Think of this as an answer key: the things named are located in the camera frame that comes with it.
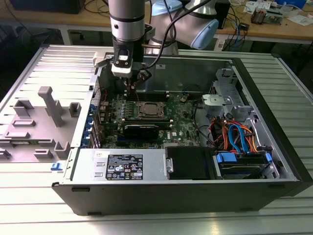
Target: slotted metal surface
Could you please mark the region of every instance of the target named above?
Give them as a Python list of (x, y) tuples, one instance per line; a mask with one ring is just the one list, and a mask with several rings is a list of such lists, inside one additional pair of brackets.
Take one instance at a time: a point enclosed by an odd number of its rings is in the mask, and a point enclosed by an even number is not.
[[(53, 94), (63, 104), (80, 98), (86, 91), (87, 74), (92, 74), (92, 56), (105, 47), (52, 46), (37, 55), (24, 74), (15, 95), (33, 99), (38, 87), (52, 83)], [(181, 51), (181, 54), (223, 56), (229, 53)], [(274, 115), (313, 176), (313, 106), (301, 85), (278, 59), (269, 54), (236, 53), (250, 72)], [(43, 76), (38, 72), (51, 72)], [(15, 112), (10, 105), (16, 96), (4, 100), (0, 122)], [(0, 134), (5, 125), (0, 125)], [(1, 234), (180, 234), (256, 235), (313, 232), (313, 188), (296, 197), (278, 199), (264, 209), (244, 213), (201, 213), (133, 216), (77, 216), (50, 188), (62, 174), (52, 173), (47, 163), (0, 164)]]

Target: label sticker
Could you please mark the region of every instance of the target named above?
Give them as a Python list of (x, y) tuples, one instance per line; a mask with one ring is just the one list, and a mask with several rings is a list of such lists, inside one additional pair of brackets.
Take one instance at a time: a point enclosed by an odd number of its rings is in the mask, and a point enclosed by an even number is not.
[(107, 180), (142, 180), (142, 155), (109, 155), (106, 178)]

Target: desk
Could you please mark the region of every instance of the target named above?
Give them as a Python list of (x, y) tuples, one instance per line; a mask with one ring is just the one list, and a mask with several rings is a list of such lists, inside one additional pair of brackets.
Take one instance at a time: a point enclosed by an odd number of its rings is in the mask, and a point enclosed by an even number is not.
[[(86, 30), (86, 31), (111, 31), (111, 23), (109, 14), (91, 13), (83, 9), (79, 14), (65, 14), (53, 12), (33, 12), (33, 11), (16, 11), (6, 0), (12, 13), (21, 21), (26, 27), (39, 27), (39, 28), (54, 28), (61, 32), (63, 42), (65, 45), (71, 45), (69, 30)], [(101, 7), (104, 3), (97, 0), (98, 5)], [(88, 5), (91, 11), (97, 11), (95, 2)], [(107, 7), (101, 8), (102, 11), (109, 10)], [(149, 22), (150, 6), (146, 7), (145, 22)], [(0, 0), (0, 24), (9, 26), (21, 26), (10, 12), (7, 10), (4, 0)]]
[[(99, 6), (103, 6), (102, 1), (98, 0)], [(27, 27), (54, 28), (61, 31), (65, 45), (71, 45), (69, 30), (86, 30), (86, 31), (111, 31), (110, 18), (108, 14), (91, 13), (83, 9), (78, 15), (50, 12), (32, 12), (32, 11), (15, 11), (9, 5), (13, 14)], [(97, 11), (95, 2), (88, 5), (88, 9)], [(265, 42), (281, 42), (281, 43), (299, 43), (310, 44), (313, 40), (313, 24), (301, 26), (287, 19), (283, 19), (281, 25), (275, 24), (252, 24), (250, 21), (251, 14), (238, 13), (243, 12), (244, 7), (241, 6), (236, 15), (241, 22), (250, 25), (246, 40), (265, 41)], [(313, 11), (313, 6), (305, 5), (305, 11)], [(146, 22), (149, 21), (150, 6), (146, 5)], [(10, 26), (21, 26), (7, 10), (4, 0), (0, 0), (0, 24)], [(230, 21), (226, 21), (224, 29), (219, 29), (215, 34), (217, 42), (214, 50), (221, 51), (226, 39), (234, 34), (234, 29)]]
[[(248, 34), (246, 40), (263, 41), (263, 42), (277, 42), (277, 43), (299, 43), (310, 44), (313, 40), (313, 24), (308, 26), (301, 26), (286, 18), (283, 19), (281, 25), (277, 24), (253, 24), (251, 23), (251, 14), (243, 13), (244, 6), (233, 7), (238, 18), (241, 18), (242, 23), (249, 24)], [(313, 6), (305, 5), (304, 11), (313, 11)], [(301, 12), (301, 15), (306, 16), (308, 12)], [(222, 50), (225, 40), (230, 39), (235, 33), (230, 21), (225, 22), (223, 29), (218, 29), (215, 35), (218, 38), (214, 50)]]

